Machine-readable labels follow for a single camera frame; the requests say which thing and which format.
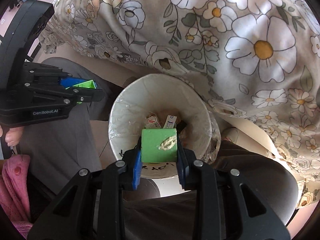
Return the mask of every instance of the gray pants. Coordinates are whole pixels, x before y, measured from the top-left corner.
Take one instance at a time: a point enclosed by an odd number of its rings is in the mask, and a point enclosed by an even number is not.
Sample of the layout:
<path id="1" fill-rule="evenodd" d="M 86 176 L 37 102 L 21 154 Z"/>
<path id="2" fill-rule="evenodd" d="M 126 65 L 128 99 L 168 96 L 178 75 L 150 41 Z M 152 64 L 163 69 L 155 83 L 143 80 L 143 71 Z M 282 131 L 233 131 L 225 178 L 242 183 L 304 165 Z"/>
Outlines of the gray pants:
<path id="1" fill-rule="evenodd" d="M 25 128 L 20 147 L 23 154 L 31 156 L 31 173 L 58 193 L 81 168 L 92 172 L 101 170 L 89 121 L 107 120 L 122 88 L 67 59 L 49 58 L 43 63 L 62 67 L 74 77 L 94 79 L 106 94 L 101 102 L 75 106 L 68 119 Z M 288 171 L 279 163 L 230 142 L 221 144 L 218 156 L 215 168 L 239 169 L 260 191 L 282 222 L 288 222 L 298 194 L 295 179 Z M 195 199 L 195 192 L 187 192 L 166 198 L 125 202 L 126 238 L 191 239 Z"/>

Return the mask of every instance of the clear plastic bag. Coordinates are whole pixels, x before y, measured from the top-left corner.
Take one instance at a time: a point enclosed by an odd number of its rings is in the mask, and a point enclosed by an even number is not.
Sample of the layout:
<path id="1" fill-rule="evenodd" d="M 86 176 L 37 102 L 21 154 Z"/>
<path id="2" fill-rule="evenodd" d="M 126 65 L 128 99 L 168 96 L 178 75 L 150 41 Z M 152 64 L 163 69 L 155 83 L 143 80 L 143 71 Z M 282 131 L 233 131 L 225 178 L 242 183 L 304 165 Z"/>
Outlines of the clear plastic bag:
<path id="1" fill-rule="evenodd" d="M 117 160 L 133 149 L 150 113 L 178 109 L 188 125 L 185 148 L 195 152 L 198 159 L 214 161 L 221 136 L 212 113 L 199 95 L 185 82 L 164 74 L 144 76 L 118 96 L 109 118 L 109 142 Z M 175 163 L 144 163 L 141 176 L 163 179 L 177 175 Z"/>

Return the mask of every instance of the pink towel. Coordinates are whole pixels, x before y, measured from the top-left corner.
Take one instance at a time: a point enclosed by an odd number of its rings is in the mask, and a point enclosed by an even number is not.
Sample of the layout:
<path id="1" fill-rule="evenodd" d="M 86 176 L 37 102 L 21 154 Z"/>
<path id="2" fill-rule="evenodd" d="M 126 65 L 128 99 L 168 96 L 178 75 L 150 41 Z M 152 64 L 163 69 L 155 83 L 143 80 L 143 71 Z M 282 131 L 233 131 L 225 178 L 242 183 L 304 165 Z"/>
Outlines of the pink towel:
<path id="1" fill-rule="evenodd" d="M 26 238 L 32 227 L 27 192 L 28 155 L 13 155 L 0 176 L 0 204 L 17 230 Z"/>

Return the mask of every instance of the silver screw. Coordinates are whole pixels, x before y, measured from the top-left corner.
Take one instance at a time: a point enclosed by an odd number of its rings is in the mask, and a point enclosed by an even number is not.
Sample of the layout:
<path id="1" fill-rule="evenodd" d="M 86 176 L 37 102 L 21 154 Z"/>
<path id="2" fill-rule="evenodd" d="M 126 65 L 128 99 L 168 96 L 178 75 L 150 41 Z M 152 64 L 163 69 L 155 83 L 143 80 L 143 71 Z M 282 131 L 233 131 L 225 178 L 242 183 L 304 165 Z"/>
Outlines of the silver screw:
<path id="1" fill-rule="evenodd" d="M 233 176 L 239 176 L 240 175 L 240 171 L 237 170 L 237 169 L 231 169 L 230 173 Z"/>
<path id="2" fill-rule="evenodd" d="M 80 176 L 85 176 L 85 175 L 87 175 L 88 174 L 88 170 L 87 169 L 82 169 L 82 170 L 79 170 L 79 175 Z"/>
<path id="3" fill-rule="evenodd" d="M 124 161 L 117 161 L 116 162 L 116 166 L 119 167 L 119 168 L 123 167 L 123 166 L 125 166 L 125 162 Z"/>
<path id="4" fill-rule="evenodd" d="M 203 166 L 203 162 L 201 160 L 195 160 L 193 162 L 193 165 L 196 167 L 202 167 Z"/>

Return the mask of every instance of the floral fabric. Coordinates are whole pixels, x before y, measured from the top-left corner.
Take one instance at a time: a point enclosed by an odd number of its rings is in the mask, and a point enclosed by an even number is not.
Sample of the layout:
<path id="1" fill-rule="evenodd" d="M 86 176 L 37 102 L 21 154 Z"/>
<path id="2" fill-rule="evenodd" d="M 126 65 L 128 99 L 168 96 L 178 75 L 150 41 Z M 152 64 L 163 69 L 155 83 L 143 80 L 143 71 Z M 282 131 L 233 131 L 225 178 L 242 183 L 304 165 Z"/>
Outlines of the floral fabric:
<path id="1" fill-rule="evenodd" d="M 298 207 L 319 199 L 320 25 L 304 0 L 54 0 L 40 35 L 89 57 L 181 78 L 210 110 L 270 136 L 305 179 Z"/>

